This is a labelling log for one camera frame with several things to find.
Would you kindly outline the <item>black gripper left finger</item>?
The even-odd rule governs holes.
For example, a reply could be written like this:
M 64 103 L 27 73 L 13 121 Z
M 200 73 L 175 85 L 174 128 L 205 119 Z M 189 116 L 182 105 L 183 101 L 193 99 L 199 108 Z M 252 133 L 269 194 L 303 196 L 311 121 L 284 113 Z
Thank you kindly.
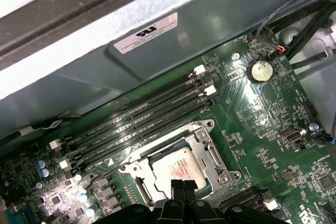
M 142 204 L 127 206 L 95 223 L 183 223 L 184 218 L 184 182 L 171 180 L 171 199 L 159 200 L 154 209 Z

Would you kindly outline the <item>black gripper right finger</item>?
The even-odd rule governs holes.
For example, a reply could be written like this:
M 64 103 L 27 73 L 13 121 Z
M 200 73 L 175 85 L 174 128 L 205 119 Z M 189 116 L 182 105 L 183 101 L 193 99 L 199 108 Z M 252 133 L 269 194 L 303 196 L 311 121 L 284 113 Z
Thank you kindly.
M 185 202 L 193 223 L 285 223 L 276 217 L 240 204 L 233 204 L 225 211 L 221 211 L 214 202 L 196 198 L 195 190 L 198 187 L 194 180 L 185 180 L 183 184 Z

